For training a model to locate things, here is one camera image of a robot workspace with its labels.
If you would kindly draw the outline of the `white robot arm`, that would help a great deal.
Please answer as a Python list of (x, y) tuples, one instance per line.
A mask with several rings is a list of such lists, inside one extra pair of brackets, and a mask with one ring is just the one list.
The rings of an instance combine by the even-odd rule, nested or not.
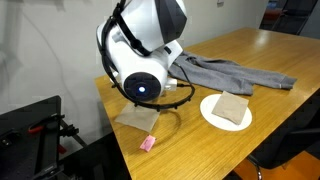
[(136, 106), (176, 108), (191, 100), (171, 104), (153, 101), (178, 86), (168, 78), (182, 48), (177, 42), (187, 21), (183, 0), (120, 0), (112, 15), (96, 29), (104, 70), (113, 87)]

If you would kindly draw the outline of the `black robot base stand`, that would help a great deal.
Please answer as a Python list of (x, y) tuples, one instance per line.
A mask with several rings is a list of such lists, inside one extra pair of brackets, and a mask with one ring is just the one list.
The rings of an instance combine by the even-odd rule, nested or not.
[(37, 134), (28, 128), (40, 120), (61, 113), (61, 97), (56, 95), (12, 110), (0, 116), (0, 180), (58, 180), (64, 166), (59, 155), (66, 149), (61, 137), (73, 137), (82, 147), (79, 129), (64, 118), (47, 124)]

